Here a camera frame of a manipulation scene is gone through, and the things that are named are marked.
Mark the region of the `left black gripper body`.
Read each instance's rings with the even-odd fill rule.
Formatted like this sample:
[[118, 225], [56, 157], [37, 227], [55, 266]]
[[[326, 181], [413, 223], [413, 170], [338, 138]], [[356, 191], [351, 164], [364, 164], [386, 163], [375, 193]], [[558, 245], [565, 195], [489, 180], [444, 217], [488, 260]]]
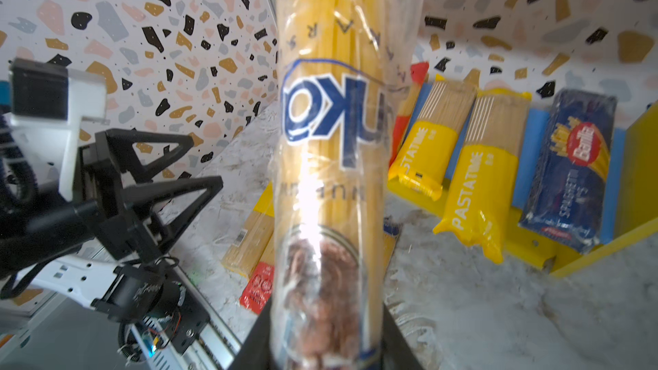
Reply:
[[16, 192], [1, 179], [1, 276], [70, 255], [103, 235], [101, 226], [119, 214], [121, 171], [109, 147], [94, 143], [79, 149], [75, 164], [75, 200], [56, 185], [39, 189], [26, 161], [13, 172]]

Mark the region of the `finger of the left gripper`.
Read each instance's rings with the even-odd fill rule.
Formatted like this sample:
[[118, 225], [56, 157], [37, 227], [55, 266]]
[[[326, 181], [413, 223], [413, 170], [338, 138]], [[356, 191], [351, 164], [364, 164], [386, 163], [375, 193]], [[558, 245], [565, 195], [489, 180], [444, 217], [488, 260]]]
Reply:
[[140, 184], [123, 190], [130, 244], [143, 262], [167, 255], [224, 188], [220, 176]]
[[112, 128], [95, 135], [98, 159], [119, 176], [130, 173], [136, 183], [150, 183], [195, 146], [189, 135]]

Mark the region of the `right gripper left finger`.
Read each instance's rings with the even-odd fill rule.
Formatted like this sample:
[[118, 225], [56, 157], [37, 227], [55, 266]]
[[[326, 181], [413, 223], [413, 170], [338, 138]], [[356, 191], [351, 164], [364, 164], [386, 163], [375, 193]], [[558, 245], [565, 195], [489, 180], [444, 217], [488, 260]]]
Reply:
[[268, 301], [251, 328], [229, 370], [269, 370], [272, 359], [269, 349], [272, 302]]

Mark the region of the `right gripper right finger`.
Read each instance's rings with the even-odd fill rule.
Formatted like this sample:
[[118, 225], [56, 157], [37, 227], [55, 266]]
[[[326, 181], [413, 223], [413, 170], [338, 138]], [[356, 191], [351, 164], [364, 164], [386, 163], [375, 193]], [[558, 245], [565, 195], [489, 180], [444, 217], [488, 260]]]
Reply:
[[382, 359], [383, 370], [423, 370], [387, 307], [383, 309]]

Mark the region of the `yellow clear spaghetti bag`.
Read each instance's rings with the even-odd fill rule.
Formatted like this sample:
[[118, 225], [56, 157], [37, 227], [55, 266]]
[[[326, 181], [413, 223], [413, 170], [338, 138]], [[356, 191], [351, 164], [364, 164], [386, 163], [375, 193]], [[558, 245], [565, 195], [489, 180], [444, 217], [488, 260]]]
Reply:
[[238, 236], [227, 250], [222, 266], [250, 279], [274, 233], [273, 188], [269, 183]]

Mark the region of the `blue yellow spaghetti bag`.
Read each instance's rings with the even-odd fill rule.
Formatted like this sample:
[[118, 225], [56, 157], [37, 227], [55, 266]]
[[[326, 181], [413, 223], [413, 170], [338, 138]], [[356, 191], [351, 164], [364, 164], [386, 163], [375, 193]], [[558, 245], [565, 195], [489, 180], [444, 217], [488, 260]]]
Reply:
[[383, 256], [384, 256], [384, 269], [387, 270], [393, 252], [396, 248], [397, 242], [402, 232], [402, 224], [395, 222], [392, 217], [385, 217], [383, 224]]

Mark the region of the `blue Barilla spaghetti box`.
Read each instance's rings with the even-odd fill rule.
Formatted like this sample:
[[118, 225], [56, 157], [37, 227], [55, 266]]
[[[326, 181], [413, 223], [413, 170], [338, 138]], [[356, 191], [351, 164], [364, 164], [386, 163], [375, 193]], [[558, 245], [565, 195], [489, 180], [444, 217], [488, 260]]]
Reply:
[[599, 244], [617, 104], [577, 89], [555, 96], [520, 227], [580, 254]]

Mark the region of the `yellow Pastatime bag large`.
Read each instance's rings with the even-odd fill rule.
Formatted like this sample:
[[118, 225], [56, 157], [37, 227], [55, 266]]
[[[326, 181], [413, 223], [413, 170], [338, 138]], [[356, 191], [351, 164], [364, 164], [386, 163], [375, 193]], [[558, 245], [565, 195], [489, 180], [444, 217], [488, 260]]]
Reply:
[[477, 87], [466, 82], [435, 82], [389, 168], [388, 179], [437, 201], [477, 93]]

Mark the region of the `blue portrait spaghetti bag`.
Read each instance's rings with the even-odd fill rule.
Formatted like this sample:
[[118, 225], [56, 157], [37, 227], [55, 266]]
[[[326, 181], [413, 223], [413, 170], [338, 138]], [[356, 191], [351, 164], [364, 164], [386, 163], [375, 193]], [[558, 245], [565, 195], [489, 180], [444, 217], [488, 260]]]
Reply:
[[277, 369], [377, 369], [392, 130], [423, 0], [276, 0]]

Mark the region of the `red yellow spaghetti bag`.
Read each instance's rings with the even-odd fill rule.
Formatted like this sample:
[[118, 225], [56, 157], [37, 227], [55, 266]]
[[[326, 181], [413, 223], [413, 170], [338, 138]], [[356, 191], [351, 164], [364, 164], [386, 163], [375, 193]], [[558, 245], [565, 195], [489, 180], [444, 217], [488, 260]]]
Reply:
[[393, 164], [398, 155], [399, 149], [402, 146], [407, 128], [411, 121], [411, 116], [416, 108], [416, 103], [418, 101], [420, 92], [427, 78], [428, 71], [428, 62], [415, 63], [411, 65], [411, 85], [409, 86], [406, 99], [401, 103], [399, 107], [396, 121], [394, 123], [392, 132], [392, 152], [389, 165]]

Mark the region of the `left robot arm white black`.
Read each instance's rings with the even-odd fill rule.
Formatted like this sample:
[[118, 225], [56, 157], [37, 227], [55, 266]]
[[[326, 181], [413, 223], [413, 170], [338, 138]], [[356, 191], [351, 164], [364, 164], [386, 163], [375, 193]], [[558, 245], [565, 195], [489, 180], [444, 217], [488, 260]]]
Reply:
[[73, 155], [71, 199], [55, 185], [37, 188], [10, 146], [1, 162], [13, 164], [17, 185], [1, 188], [1, 297], [49, 289], [184, 353], [210, 315], [171, 249], [224, 183], [155, 177], [194, 144], [189, 135], [99, 132]]

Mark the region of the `yellow shelf pink blue boards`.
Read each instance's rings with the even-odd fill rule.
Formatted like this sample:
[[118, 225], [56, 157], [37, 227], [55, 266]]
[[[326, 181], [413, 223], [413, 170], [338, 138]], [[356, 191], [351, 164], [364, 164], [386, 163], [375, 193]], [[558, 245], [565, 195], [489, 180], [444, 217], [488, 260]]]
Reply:
[[657, 0], [422, 0], [389, 190], [565, 277], [657, 228]]

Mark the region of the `red spaghetti bag left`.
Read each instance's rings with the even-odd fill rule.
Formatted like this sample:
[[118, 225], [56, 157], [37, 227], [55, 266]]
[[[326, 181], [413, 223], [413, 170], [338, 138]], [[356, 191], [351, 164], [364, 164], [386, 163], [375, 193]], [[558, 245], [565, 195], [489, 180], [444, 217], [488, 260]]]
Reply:
[[243, 308], [256, 315], [262, 312], [271, 297], [275, 264], [275, 238], [272, 237], [239, 299]]

